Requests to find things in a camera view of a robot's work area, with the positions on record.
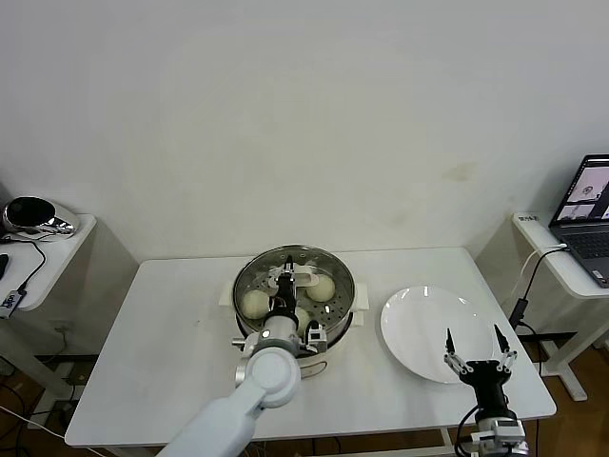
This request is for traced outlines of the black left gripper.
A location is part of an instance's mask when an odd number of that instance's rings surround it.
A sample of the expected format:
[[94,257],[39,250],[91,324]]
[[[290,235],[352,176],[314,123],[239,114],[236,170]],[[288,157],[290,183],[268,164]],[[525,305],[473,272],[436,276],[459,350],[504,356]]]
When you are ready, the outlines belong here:
[[[288,278],[279,278],[283,273]],[[294,260],[288,255],[285,268],[276,267],[271,270],[271,285],[278,286],[277,293],[270,300],[270,316],[295,317],[296,288]]]

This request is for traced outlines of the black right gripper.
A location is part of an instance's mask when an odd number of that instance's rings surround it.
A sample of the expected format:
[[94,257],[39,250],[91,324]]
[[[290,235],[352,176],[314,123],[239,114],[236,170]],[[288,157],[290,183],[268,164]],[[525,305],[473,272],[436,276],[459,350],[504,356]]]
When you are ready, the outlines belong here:
[[503,385],[508,373],[518,358],[518,353],[509,346],[500,328],[494,325],[501,350],[499,361],[470,361],[466,363],[456,352],[451,330],[446,330],[444,362],[460,376],[460,380],[475,392],[479,414],[507,414],[508,407]]

